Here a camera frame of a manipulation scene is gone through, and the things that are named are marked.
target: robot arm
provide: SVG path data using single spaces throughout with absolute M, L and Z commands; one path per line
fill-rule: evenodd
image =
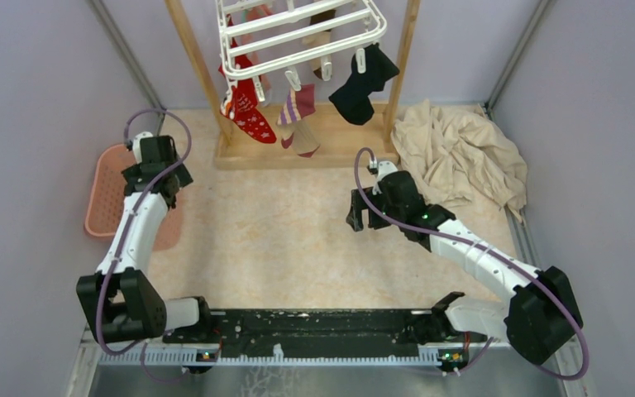
M 573 336 L 571 325 L 548 297 L 498 257 L 509 258 L 521 271 L 550 289 L 582 327 L 571 284 L 563 272 L 555 267 L 541 271 L 514 260 L 477 237 L 453 213 L 439 205 L 426 205 L 410 173 L 399 171 L 392 162 L 381 161 L 369 171 L 375 175 L 376 185 L 366 188 L 365 193 L 382 213 L 407 225 L 462 237 L 472 244 L 401 227 L 410 241 L 451 259 L 499 298 L 499 301 L 484 301 L 463 293 L 449 294 L 432 308 L 432 321 L 427 324 L 437 328 L 435 332 L 455 336 L 471 331 L 495 337 L 509 342 L 528 361 L 538 365 Z M 356 232 L 364 228 L 361 219 L 364 209 L 369 210 L 369 228 L 390 226 L 366 206 L 355 189 L 351 192 L 351 209 L 346 221 Z
M 79 302 L 89 327 L 94 330 L 103 280 L 109 271 L 112 272 L 105 291 L 101 322 L 106 342 L 159 337 L 166 330 L 203 325 L 202 320 L 209 316 L 208 305 L 202 298 L 163 300 L 146 278 L 160 224 L 167 212 L 176 206 L 179 190 L 193 182 L 181 165 L 146 189 L 159 173 L 178 159 L 174 140 L 143 132 L 132 141 L 129 149 L 135 155 L 136 164 L 122 172 L 127 181 L 122 220 L 111 247 L 94 274 L 79 278 L 77 283 Z M 118 293 L 122 294 L 123 302 L 112 301 Z

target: wooden post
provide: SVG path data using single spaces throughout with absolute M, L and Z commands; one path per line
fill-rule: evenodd
M 193 28 L 186 15 L 184 6 L 181 4 L 181 0 L 165 0 L 165 2 L 167 10 L 169 10 L 171 21 L 176 27 L 176 32 L 179 33 L 179 39 L 181 39 L 186 54 L 189 56 L 193 71 L 196 72 L 198 80 L 203 86 L 203 91 L 206 94 L 208 103 L 210 103 L 210 108 L 215 116 L 215 120 L 229 144 L 232 141 L 232 122 L 220 114 L 220 101 L 218 100 L 217 91 L 215 90 L 215 85 L 212 83 L 210 73 L 208 73 L 208 67 L 203 59 L 203 53 L 198 46 L 196 36 L 193 33 Z
M 385 142 L 390 142 L 390 133 L 393 131 L 393 125 L 395 125 L 395 114 L 398 112 L 400 90 L 403 88 L 405 69 L 408 67 L 408 56 L 410 55 L 410 46 L 415 35 L 415 22 L 418 20 L 419 9 L 420 0 L 408 0 L 408 8 L 405 10 L 403 31 L 400 33 L 400 47 L 398 49 L 398 69 L 400 69 L 400 74 L 396 76 L 393 85 L 390 87 L 388 107 L 385 109 L 384 115 Z

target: black sock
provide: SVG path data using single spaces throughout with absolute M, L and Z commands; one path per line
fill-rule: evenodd
M 356 55 L 351 58 L 351 76 L 346 83 L 330 95 L 330 102 L 351 124 L 363 126 L 374 116 L 369 94 L 383 91 L 385 83 L 398 75 L 400 70 L 384 54 L 377 44 L 364 49 L 366 72 L 359 74 L 356 67 Z

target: crumpled fabric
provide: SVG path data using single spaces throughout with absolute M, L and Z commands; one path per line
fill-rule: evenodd
M 430 106 L 425 100 L 405 110 L 391 137 L 401 167 L 428 204 L 468 204 L 478 189 L 522 220 L 527 163 L 482 108 Z

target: pink basket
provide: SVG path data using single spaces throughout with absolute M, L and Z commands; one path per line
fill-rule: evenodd
M 135 164 L 135 156 L 125 145 L 106 149 L 96 164 L 91 197 L 84 220 L 86 233 L 101 241 L 112 242 L 121 221 L 125 178 L 121 172 Z M 176 208 L 167 213 L 157 232 L 154 251 L 169 249 L 179 242 L 183 219 L 182 200 L 176 195 Z

